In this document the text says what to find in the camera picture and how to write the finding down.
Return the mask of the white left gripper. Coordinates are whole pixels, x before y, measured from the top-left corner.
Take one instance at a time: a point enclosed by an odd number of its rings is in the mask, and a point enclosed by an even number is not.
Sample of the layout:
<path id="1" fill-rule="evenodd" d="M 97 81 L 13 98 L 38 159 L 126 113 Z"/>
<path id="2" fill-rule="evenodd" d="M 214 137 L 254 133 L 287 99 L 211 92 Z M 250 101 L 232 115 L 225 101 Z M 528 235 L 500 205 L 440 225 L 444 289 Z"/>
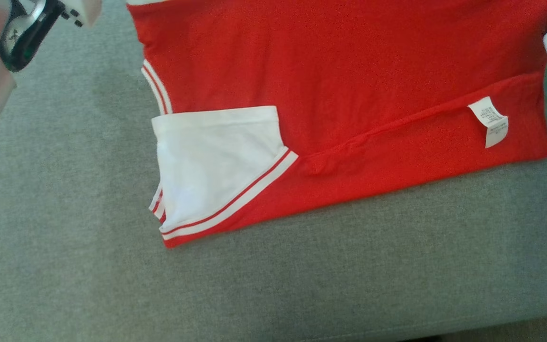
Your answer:
<path id="1" fill-rule="evenodd" d="M 91 27 L 102 11 L 100 0 L 33 0 L 27 9 L 11 0 L 11 11 L 0 39 L 0 57 L 10 72 L 23 70 L 58 18 L 75 26 Z"/>

